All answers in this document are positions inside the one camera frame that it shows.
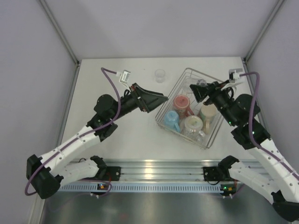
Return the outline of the clear glass cup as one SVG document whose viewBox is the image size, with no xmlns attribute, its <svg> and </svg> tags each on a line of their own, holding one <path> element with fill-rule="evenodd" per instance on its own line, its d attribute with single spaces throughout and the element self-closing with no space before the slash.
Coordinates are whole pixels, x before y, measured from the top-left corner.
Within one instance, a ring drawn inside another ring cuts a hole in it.
<svg viewBox="0 0 299 224">
<path fill-rule="evenodd" d="M 163 83 L 165 81 L 166 73 L 163 69 L 157 69 L 155 71 L 155 81 L 157 83 Z"/>
<path fill-rule="evenodd" d="M 204 79 L 196 79 L 196 78 L 187 78 L 183 84 L 183 91 L 187 94 L 192 93 L 190 85 L 198 85 L 198 86 L 206 86 L 207 82 Z"/>
</svg>

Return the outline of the cream coral pattern mug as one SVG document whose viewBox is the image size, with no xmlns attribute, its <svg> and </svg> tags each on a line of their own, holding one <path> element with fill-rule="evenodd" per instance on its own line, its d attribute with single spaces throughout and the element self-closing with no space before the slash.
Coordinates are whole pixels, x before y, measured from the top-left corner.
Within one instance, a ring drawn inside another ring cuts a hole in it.
<svg viewBox="0 0 299 224">
<path fill-rule="evenodd" d="M 212 122 L 217 114 L 217 108 L 214 104 L 212 105 L 202 105 L 199 110 L 199 117 L 203 121 L 202 131 L 208 135 L 211 132 Z"/>
</svg>

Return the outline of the pink patterned mug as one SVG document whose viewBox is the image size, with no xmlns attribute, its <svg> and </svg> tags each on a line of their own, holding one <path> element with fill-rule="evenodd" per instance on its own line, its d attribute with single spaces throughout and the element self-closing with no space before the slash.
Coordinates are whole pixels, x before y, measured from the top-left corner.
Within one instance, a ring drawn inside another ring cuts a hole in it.
<svg viewBox="0 0 299 224">
<path fill-rule="evenodd" d="M 190 99 L 186 95 L 177 95 L 173 100 L 173 110 L 178 113 L 181 119 L 192 116 L 194 113 L 190 108 L 190 104 Z"/>
</svg>

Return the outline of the light blue mug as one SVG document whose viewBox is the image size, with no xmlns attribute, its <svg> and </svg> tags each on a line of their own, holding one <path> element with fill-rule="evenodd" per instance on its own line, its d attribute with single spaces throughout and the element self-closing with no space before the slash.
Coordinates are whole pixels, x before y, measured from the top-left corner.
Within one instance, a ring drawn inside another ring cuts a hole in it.
<svg viewBox="0 0 299 224">
<path fill-rule="evenodd" d="M 179 127 L 179 115 L 178 115 L 178 113 L 174 110 L 168 111 L 164 115 L 164 125 L 167 128 L 180 133 L 181 130 L 180 130 L 180 127 Z"/>
</svg>

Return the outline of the orange interior white mug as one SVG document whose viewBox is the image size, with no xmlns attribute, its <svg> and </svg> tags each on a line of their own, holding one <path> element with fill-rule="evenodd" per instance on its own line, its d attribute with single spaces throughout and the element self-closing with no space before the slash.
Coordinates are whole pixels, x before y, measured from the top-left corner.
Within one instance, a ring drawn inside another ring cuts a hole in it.
<svg viewBox="0 0 299 224">
<path fill-rule="evenodd" d="M 185 118 L 181 133 L 193 141 L 203 141 L 206 134 L 202 131 L 202 128 L 203 121 L 201 118 L 192 115 Z"/>
</svg>

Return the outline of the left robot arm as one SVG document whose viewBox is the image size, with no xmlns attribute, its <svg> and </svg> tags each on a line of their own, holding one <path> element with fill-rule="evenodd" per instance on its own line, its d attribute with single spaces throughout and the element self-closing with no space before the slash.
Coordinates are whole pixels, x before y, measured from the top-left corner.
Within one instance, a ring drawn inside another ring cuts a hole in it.
<svg viewBox="0 0 299 224">
<path fill-rule="evenodd" d="M 136 83 L 118 100 L 108 94 L 101 95 L 94 107 L 96 114 L 76 135 L 46 154 L 39 157 L 34 154 L 27 159 L 29 184 L 41 199 L 46 199 L 71 182 L 85 178 L 107 180 L 107 165 L 98 156 L 76 164 L 70 162 L 108 138 L 118 127 L 115 120 L 135 109 L 149 113 L 166 101 L 167 96 L 145 90 Z"/>
</svg>

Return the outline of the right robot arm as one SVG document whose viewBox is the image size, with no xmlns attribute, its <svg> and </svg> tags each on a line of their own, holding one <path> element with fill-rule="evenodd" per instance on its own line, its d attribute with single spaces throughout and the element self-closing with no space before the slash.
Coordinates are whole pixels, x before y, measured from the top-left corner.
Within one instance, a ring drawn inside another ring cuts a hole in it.
<svg viewBox="0 0 299 224">
<path fill-rule="evenodd" d="M 262 195 L 286 221 L 299 218 L 299 174 L 291 168 L 275 146 L 267 130 L 254 118 L 260 108 L 254 97 L 233 97 L 229 81 L 190 85 L 197 102 L 214 105 L 230 126 L 234 140 L 254 156 L 270 175 L 264 177 L 233 156 L 218 163 L 218 174 L 224 180 L 236 179 Z"/>
</svg>

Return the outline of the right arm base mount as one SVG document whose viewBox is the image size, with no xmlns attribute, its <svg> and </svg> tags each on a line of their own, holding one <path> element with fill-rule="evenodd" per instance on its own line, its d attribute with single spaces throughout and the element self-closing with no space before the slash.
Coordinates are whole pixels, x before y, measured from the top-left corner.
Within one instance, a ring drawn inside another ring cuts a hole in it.
<svg viewBox="0 0 299 224">
<path fill-rule="evenodd" d="M 203 167 L 204 180 L 206 182 L 219 182 L 222 181 L 222 176 L 218 167 Z"/>
</svg>

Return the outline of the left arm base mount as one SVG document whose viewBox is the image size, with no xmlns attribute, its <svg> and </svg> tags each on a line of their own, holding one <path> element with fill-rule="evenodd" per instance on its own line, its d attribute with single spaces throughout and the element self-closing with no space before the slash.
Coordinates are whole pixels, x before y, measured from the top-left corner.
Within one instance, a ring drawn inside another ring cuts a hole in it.
<svg viewBox="0 0 299 224">
<path fill-rule="evenodd" d="M 98 180 L 98 181 L 119 181 L 121 176 L 121 167 L 118 166 L 108 166 L 103 158 L 98 156 L 92 156 L 91 161 L 96 163 L 96 168 L 98 169 L 96 174 L 91 177 L 85 177 L 84 180 Z"/>
</svg>

